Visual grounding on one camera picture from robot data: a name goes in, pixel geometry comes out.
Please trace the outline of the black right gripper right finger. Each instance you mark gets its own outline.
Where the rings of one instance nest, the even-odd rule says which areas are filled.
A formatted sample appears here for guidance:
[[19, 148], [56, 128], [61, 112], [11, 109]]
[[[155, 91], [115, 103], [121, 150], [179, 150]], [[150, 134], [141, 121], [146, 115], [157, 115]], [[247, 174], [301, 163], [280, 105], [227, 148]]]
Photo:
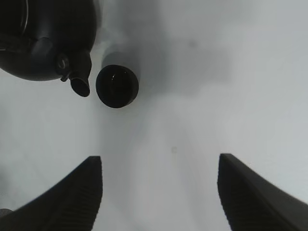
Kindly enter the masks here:
[[308, 205], [279, 189], [232, 154], [220, 154], [218, 195], [233, 231], [306, 231]]

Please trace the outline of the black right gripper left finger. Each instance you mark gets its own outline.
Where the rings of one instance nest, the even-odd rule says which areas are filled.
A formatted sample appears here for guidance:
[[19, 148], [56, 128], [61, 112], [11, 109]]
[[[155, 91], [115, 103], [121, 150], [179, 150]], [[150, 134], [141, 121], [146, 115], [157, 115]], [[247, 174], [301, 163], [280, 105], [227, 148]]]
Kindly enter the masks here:
[[103, 196], [102, 161], [90, 156], [41, 196], [0, 218], [2, 231], [90, 231]]

